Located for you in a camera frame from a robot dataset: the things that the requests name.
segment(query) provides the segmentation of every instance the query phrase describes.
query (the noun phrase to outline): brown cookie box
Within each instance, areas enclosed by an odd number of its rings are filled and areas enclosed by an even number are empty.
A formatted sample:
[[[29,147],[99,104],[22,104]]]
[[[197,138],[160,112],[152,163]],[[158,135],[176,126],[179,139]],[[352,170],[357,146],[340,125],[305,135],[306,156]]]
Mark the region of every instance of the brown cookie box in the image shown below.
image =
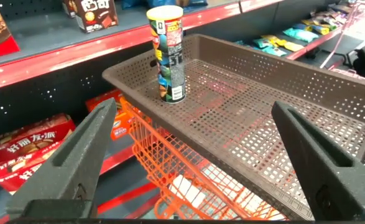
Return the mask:
[[[63,0],[62,2],[63,10],[65,10],[66,15],[68,15],[70,18],[74,18],[76,16],[76,3],[74,0]]]
[[[113,0],[74,0],[76,20],[82,31],[89,33],[118,25]]]

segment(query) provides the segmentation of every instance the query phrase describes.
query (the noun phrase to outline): black shelf panel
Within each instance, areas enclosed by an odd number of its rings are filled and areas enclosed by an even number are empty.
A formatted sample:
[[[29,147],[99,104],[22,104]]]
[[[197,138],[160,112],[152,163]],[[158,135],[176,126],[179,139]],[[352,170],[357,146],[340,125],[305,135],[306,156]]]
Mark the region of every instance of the black shelf panel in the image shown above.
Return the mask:
[[[194,8],[187,14],[234,2],[238,1],[208,0],[207,6]],[[122,10],[121,3],[116,2],[116,11],[119,18],[118,26],[89,34],[83,33],[78,27],[76,19],[68,18],[63,11],[6,19],[6,23],[21,50],[0,57],[0,64],[99,39],[148,24],[147,8],[144,6]],[[139,38],[134,37],[133,32],[129,35],[131,38]]]

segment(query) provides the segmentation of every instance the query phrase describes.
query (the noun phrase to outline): brown plastic basket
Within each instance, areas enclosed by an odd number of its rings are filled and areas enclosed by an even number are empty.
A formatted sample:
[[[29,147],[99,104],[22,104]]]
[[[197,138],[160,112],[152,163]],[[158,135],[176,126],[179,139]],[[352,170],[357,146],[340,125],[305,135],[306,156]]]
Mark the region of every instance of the brown plastic basket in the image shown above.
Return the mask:
[[[153,51],[104,78],[289,219],[313,219],[270,111],[286,102],[365,164],[365,82],[204,35],[183,41],[187,98],[159,97]]]

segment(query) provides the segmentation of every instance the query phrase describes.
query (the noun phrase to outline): orange wire grid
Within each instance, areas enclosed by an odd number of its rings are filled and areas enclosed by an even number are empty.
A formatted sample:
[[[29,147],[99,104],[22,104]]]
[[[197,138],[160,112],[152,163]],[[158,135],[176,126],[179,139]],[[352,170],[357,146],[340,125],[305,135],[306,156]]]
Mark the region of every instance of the orange wire grid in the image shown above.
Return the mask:
[[[271,207],[192,148],[155,125],[121,99],[135,117],[129,134],[132,151],[160,189],[154,212],[157,218],[206,220],[286,220]]]

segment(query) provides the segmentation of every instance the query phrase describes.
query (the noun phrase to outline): potato chip can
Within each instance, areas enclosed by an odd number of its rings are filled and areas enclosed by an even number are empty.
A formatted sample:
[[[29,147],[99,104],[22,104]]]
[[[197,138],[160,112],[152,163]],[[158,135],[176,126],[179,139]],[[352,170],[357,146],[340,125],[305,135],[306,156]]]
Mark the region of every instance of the potato chip can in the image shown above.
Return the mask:
[[[179,6],[159,6],[147,11],[157,61],[160,97],[178,103],[186,97],[182,64],[182,16]]]

